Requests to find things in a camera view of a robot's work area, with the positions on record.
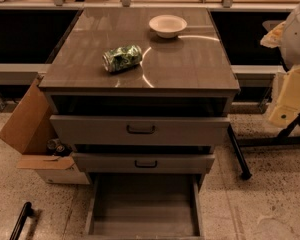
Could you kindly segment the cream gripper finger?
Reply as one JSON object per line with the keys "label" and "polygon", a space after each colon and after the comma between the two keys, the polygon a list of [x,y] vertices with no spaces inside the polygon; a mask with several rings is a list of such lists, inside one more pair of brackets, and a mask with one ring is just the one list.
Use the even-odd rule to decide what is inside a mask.
{"label": "cream gripper finger", "polygon": [[294,65],[283,76],[283,84],[268,121],[286,128],[300,113],[300,65]]}
{"label": "cream gripper finger", "polygon": [[262,37],[260,44],[268,48],[280,47],[285,21],[267,20],[262,26],[267,33]]}

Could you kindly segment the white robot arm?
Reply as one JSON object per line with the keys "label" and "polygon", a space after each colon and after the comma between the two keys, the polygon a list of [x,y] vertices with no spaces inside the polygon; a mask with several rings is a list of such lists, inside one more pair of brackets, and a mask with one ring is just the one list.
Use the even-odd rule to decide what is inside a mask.
{"label": "white robot arm", "polygon": [[300,113],[300,3],[286,20],[260,41],[268,48],[278,47],[289,71],[283,76],[283,84],[268,120],[285,128]]}

